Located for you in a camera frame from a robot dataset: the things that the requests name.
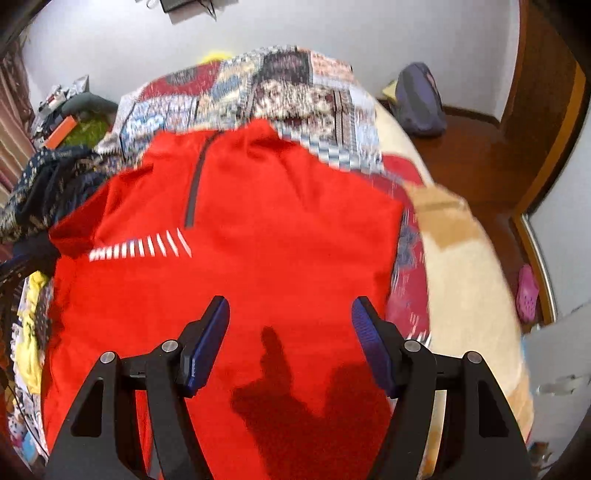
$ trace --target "door frame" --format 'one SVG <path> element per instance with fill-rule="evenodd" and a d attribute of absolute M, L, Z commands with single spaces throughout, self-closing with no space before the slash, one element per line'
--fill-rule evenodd
<path fill-rule="evenodd" d="M 555 322 L 558 314 L 550 277 L 530 225 L 530 215 L 550 191 L 573 151 L 587 115 L 590 93 L 589 83 L 577 63 L 569 104 L 558 135 L 540 171 L 511 215 L 515 229 L 534 271 L 534 276 L 539 283 L 543 325 Z"/>

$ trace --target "red jacket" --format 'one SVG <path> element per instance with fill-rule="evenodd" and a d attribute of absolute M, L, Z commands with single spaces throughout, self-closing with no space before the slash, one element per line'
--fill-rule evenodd
<path fill-rule="evenodd" d="M 143 165 L 50 232 L 62 258 L 43 378 L 50 447 L 100 354 L 147 353 L 230 303 L 187 402 L 215 478 L 363 478 L 389 420 L 350 318 L 384 313 L 402 205 L 280 140 L 265 121 L 160 134 Z M 139 405 L 147 454 L 150 429 Z"/>

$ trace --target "backpack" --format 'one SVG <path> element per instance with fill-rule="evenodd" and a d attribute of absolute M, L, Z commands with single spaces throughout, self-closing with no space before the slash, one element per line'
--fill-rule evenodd
<path fill-rule="evenodd" d="M 441 96 L 429 67 L 411 63 L 384 89 L 390 110 L 409 135 L 436 137 L 447 128 Z"/>

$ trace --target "curtain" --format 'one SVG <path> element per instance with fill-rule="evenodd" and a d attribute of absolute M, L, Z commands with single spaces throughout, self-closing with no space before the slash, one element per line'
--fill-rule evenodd
<path fill-rule="evenodd" d="M 27 135 L 34 117 L 22 49 L 16 39 L 0 63 L 0 208 L 35 153 Z M 0 261 L 10 256 L 10 248 L 0 245 Z"/>

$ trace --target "zipper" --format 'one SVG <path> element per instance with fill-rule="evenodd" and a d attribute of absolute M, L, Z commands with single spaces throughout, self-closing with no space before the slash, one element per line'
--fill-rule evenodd
<path fill-rule="evenodd" d="M 211 146 L 212 142 L 222 133 L 223 132 L 215 132 L 211 137 L 209 137 L 203 144 L 203 148 L 201 149 L 201 153 L 199 154 L 197 167 L 195 168 L 195 173 L 193 174 L 193 179 L 191 181 L 191 188 L 189 189 L 189 204 L 187 205 L 187 213 L 185 215 L 185 228 L 191 228 L 195 221 L 197 191 L 199 190 L 199 181 L 201 180 L 201 172 L 203 171 L 203 164 L 205 163 L 207 151 Z"/>

